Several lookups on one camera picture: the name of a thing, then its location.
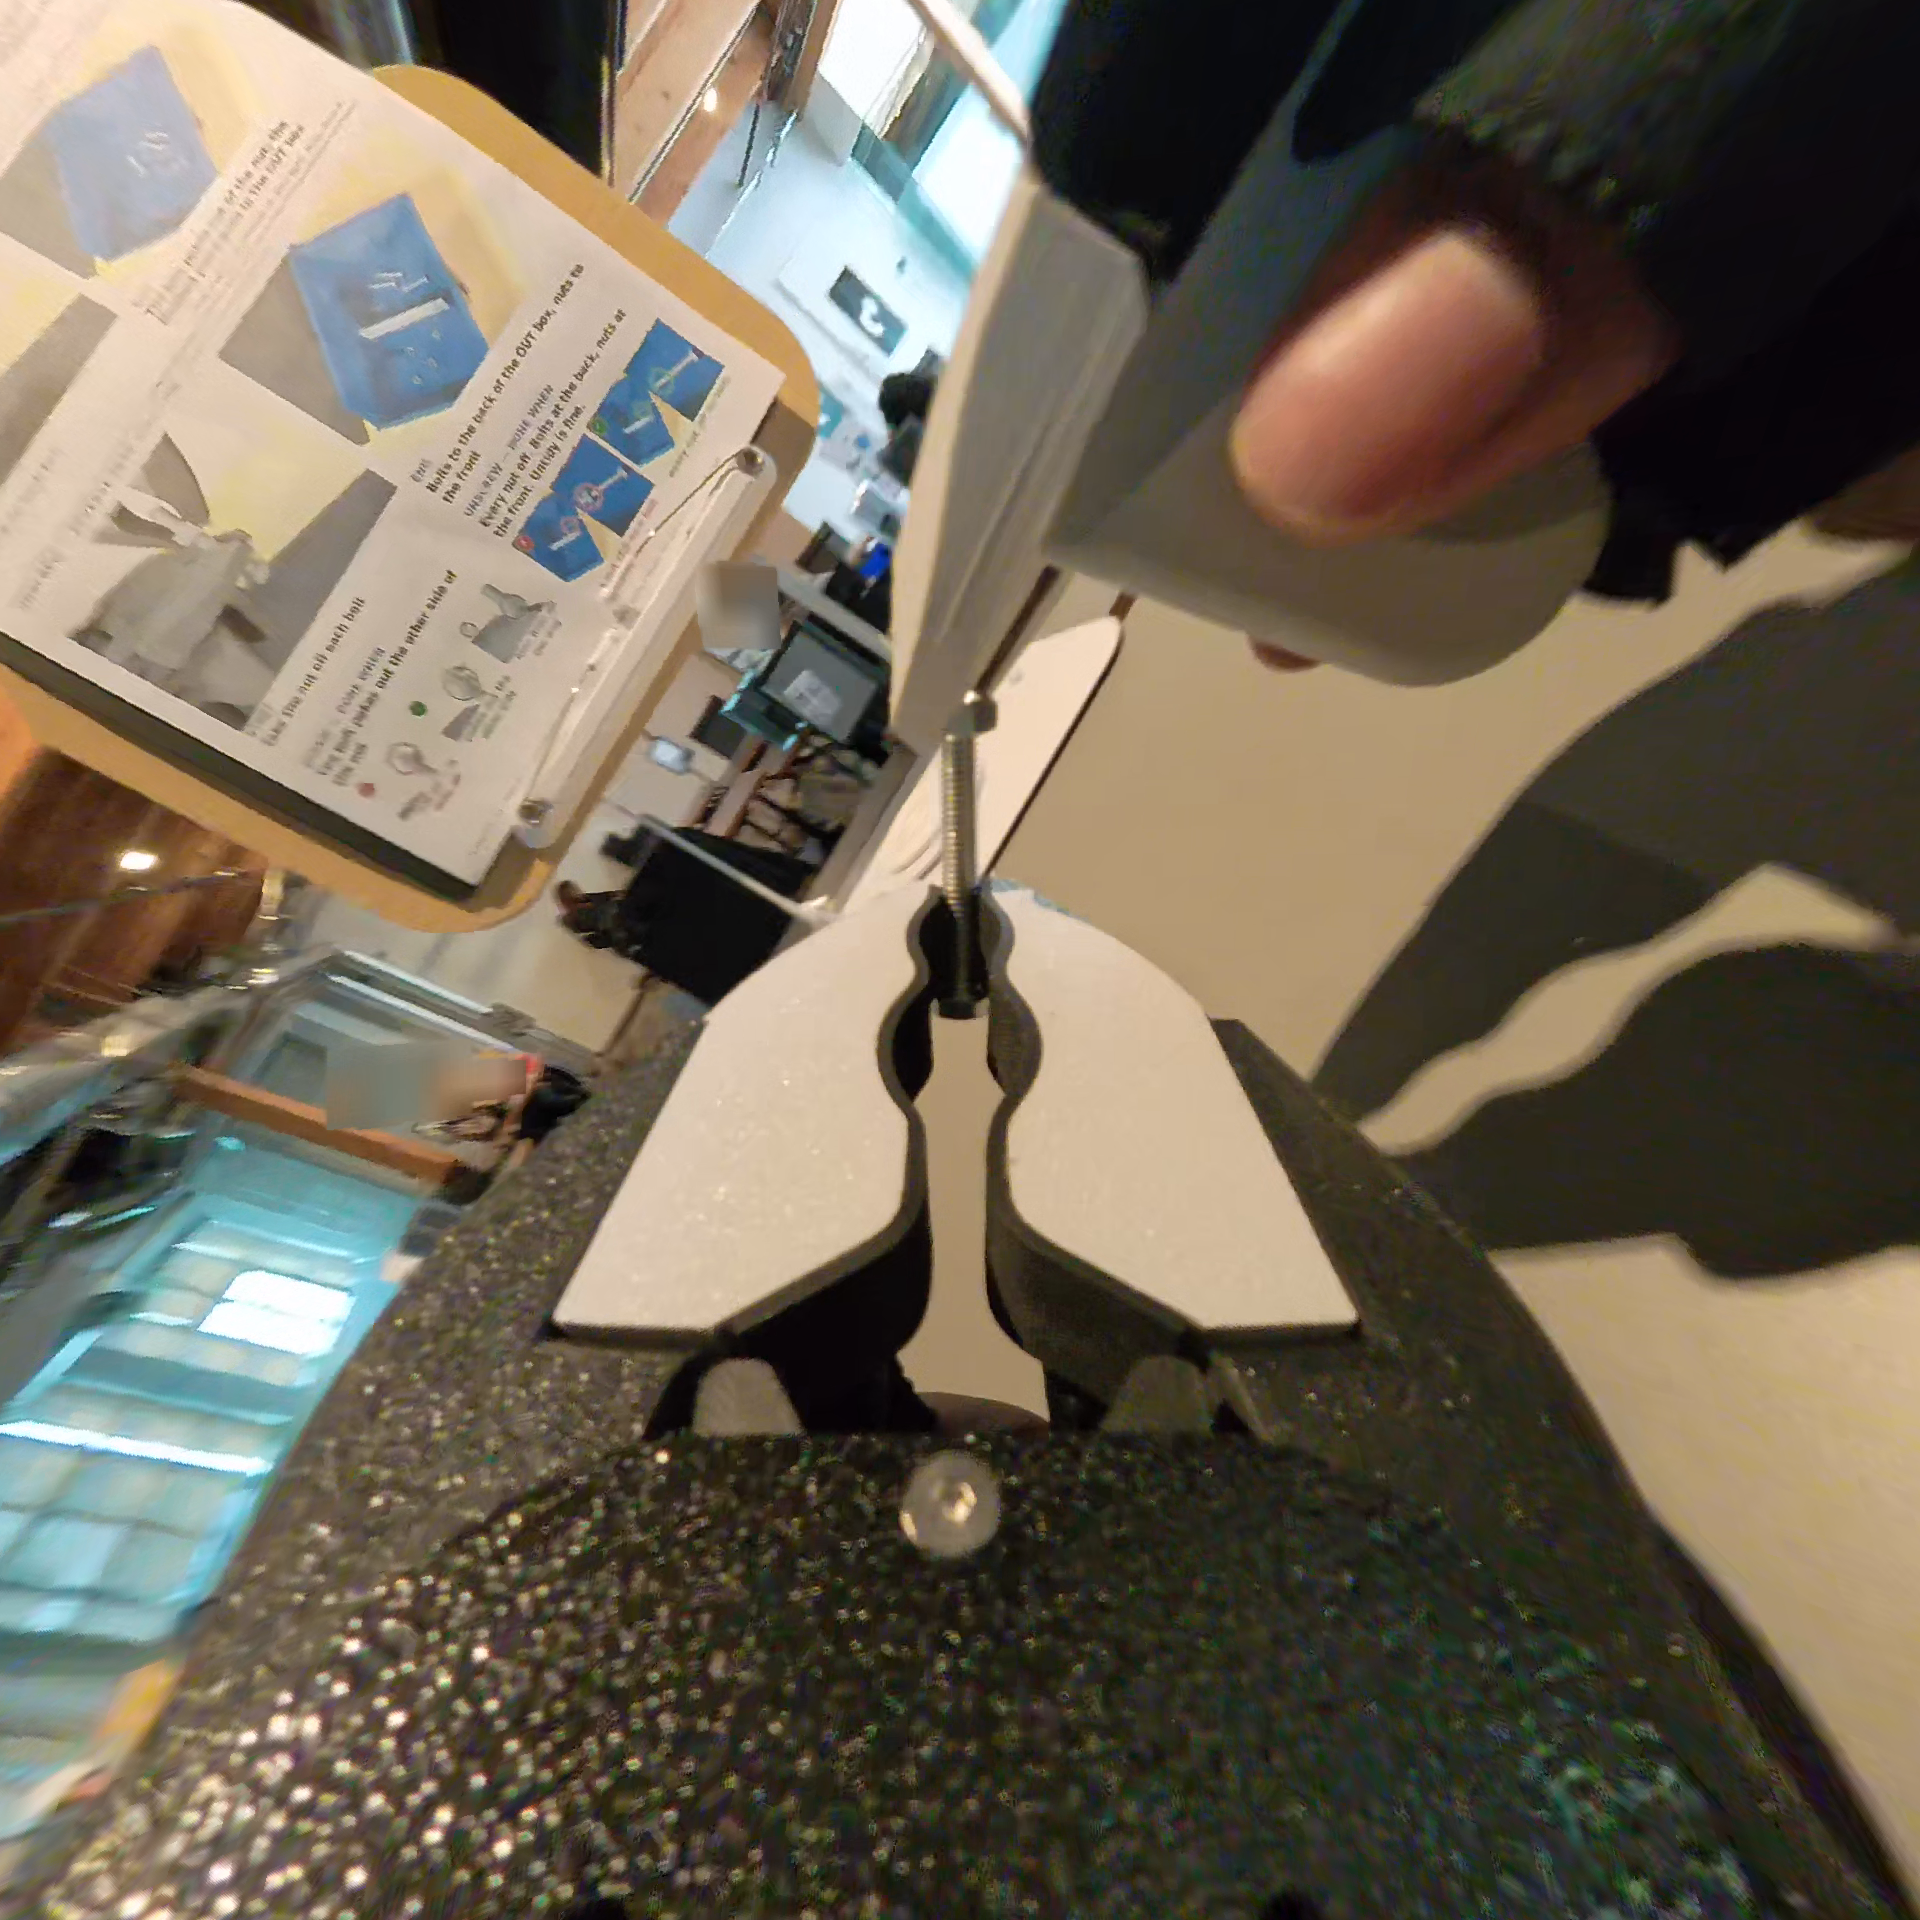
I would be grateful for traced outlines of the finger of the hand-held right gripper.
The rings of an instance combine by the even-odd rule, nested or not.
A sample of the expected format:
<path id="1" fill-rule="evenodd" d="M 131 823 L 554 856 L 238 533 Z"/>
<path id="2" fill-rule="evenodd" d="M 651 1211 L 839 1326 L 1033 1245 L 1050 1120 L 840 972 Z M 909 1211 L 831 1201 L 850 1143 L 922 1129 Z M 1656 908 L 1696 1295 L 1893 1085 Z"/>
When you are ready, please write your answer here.
<path id="1" fill-rule="evenodd" d="M 1145 315 L 1135 253 L 1042 177 L 1016 177 L 906 483 L 893 709 L 958 709 L 990 676 Z"/>

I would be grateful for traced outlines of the black computer monitor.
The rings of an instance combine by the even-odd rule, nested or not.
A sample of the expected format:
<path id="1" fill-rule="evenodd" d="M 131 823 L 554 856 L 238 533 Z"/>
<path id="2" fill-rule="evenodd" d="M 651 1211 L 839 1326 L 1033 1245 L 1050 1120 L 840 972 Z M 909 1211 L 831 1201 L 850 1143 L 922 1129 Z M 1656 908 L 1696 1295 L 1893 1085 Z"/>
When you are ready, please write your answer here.
<path id="1" fill-rule="evenodd" d="M 783 736 L 816 733 L 835 747 L 865 750 L 888 723 L 890 664 L 805 614 L 775 648 L 758 695 Z"/>

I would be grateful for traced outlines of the silver threaded bolt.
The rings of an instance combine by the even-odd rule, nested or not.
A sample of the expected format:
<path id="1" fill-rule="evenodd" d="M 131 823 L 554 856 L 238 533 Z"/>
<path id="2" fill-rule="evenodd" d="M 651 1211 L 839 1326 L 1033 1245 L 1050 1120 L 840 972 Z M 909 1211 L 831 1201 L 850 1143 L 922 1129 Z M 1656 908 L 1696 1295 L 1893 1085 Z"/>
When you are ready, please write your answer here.
<path id="1" fill-rule="evenodd" d="M 979 944 L 977 740 L 939 747 L 939 910 L 927 927 L 931 982 L 946 1020 L 974 1020 L 984 996 Z"/>

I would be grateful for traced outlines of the white stand rod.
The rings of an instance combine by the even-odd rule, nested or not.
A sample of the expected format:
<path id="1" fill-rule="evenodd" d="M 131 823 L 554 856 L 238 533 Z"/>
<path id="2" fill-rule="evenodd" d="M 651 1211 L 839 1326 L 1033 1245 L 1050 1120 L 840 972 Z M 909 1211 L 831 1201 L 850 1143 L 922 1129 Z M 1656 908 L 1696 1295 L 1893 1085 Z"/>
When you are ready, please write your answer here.
<path id="1" fill-rule="evenodd" d="M 806 924 L 826 924 L 845 910 L 819 889 L 823 868 L 783 848 L 758 848 L 706 828 L 673 828 L 641 816 L 626 835 L 610 837 L 603 852 L 616 856 L 638 880 L 672 880 L 706 873 L 782 903 L 782 912 Z"/>

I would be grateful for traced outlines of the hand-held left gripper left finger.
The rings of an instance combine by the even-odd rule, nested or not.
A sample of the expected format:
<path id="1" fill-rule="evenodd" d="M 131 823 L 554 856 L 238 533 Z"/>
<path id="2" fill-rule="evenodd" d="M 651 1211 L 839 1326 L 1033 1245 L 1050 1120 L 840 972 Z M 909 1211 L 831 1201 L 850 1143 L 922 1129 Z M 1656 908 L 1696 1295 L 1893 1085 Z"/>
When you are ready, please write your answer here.
<path id="1" fill-rule="evenodd" d="M 920 1422 L 901 1352 L 930 1295 L 931 913 L 895 889 L 710 1007 L 551 1311 L 561 1339 L 760 1361 L 813 1430 Z"/>

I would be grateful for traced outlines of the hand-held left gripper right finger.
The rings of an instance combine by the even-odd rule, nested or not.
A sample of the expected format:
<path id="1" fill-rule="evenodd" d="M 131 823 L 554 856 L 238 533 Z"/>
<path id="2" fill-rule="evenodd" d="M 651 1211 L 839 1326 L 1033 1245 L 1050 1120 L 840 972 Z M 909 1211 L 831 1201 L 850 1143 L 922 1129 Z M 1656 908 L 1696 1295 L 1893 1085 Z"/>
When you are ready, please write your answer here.
<path id="1" fill-rule="evenodd" d="M 1360 1332 L 1360 1305 L 1189 989 L 1033 895 L 987 901 L 984 1277 L 1042 1372 L 1056 1433 L 1090 1430 L 1139 1366 L 1186 1369 Z"/>

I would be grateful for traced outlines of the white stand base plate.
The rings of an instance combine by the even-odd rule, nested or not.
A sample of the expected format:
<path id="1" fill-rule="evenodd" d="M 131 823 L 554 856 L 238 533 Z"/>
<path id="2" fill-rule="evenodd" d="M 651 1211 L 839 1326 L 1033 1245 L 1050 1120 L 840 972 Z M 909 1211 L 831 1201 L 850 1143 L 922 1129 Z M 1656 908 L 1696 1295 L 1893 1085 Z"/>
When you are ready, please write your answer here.
<path id="1" fill-rule="evenodd" d="M 1093 707 L 1119 656 L 1121 621 L 1094 616 L 1033 640 L 997 688 L 997 725 L 975 742 L 975 861 L 1001 863 L 1021 819 Z M 944 803 L 937 756 L 922 759 L 880 837 L 859 894 L 931 885 L 944 867 Z"/>

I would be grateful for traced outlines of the wooden document board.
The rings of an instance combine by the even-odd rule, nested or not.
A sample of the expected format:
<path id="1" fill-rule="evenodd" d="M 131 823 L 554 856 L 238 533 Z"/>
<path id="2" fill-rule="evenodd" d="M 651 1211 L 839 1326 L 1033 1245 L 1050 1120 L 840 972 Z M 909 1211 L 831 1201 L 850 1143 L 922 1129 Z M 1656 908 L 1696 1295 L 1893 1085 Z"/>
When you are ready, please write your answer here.
<path id="1" fill-rule="evenodd" d="M 787 526 L 783 496 L 808 456 L 810 429 L 818 421 L 818 381 L 785 325 L 691 246 L 629 204 L 624 193 L 493 103 L 479 87 L 421 63 L 378 65 L 374 80 L 482 156 L 501 161 L 552 208 L 598 236 L 670 294 L 754 348 L 779 369 L 782 391 L 751 437 L 751 443 L 775 456 L 779 478 L 751 527 L 739 537 L 733 559 L 757 555 L 765 537 Z M 435 933 L 490 927 L 531 908 L 546 883 L 554 878 L 561 856 L 587 829 L 591 812 L 635 755 L 639 733 L 672 691 L 683 662 L 696 652 L 699 640 L 690 621 L 670 668 L 653 679 L 645 707 L 624 727 L 614 759 L 591 781 L 583 809 L 552 848 L 531 851 L 512 835 L 489 873 L 467 894 L 450 895 L 435 883 L 408 878 L 384 855 L 353 846 L 344 828 L 306 828 L 285 804 L 249 803 L 226 774 L 201 773 L 201 764 L 190 755 L 155 751 L 138 739 L 110 727 L 103 711 L 69 703 L 53 688 L 23 679 L 13 671 L 21 652 L 6 641 L 3 832 L 25 829 L 34 779 L 57 761 L 72 761 L 138 799 L 233 841 L 269 868 L 310 880 L 322 891 L 362 904 L 384 921 Z"/>

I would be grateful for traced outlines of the printed instruction sheet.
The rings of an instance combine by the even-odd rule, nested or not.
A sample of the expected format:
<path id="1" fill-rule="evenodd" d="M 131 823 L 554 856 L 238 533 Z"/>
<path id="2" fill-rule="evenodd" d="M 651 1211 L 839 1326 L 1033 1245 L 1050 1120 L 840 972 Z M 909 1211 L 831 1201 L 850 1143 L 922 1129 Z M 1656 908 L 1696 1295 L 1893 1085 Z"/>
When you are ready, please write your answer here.
<path id="1" fill-rule="evenodd" d="M 3 4 L 3 659 L 467 894 L 779 369 L 247 4 Z"/>

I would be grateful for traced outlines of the person's right hand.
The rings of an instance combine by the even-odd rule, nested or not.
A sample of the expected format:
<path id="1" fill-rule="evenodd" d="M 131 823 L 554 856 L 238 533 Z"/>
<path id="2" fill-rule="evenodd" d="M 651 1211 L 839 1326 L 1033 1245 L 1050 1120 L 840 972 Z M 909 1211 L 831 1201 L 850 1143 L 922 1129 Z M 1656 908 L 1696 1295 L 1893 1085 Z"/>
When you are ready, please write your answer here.
<path id="1" fill-rule="evenodd" d="M 1531 277 L 1471 231 L 1421 236 L 1255 377 L 1229 440 L 1239 491 L 1301 534 L 1391 518 L 1527 395 L 1544 349 Z"/>

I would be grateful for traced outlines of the white clip bar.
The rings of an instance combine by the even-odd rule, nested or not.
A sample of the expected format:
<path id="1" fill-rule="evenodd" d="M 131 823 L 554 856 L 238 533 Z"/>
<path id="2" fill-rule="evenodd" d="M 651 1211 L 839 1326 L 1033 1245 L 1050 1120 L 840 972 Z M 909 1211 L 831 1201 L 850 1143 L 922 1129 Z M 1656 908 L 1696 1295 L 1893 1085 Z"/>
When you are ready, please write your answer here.
<path id="1" fill-rule="evenodd" d="M 600 590 L 603 630 L 518 791 L 512 829 L 523 846 L 552 848 L 583 809 L 647 688 L 670 668 L 695 616 L 699 579 L 733 558 L 776 478 L 768 451 L 736 447 L 621 547 Z"/>

